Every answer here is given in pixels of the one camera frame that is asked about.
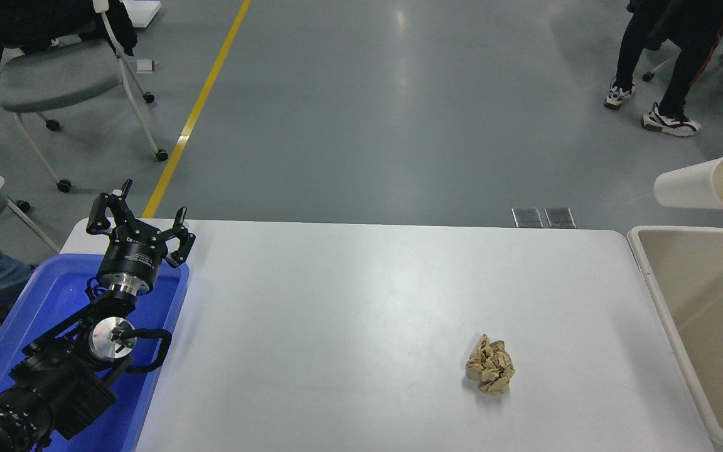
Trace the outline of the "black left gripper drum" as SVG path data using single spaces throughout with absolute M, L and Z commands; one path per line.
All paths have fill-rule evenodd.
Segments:
M 119 274 L 136 277 L 144 285 L 153 285 L 161 261 L 168 252 L 155 227 L 115 227 L 109 235 L 108 249 L 97 272 L 101 285 L 111 283 Z

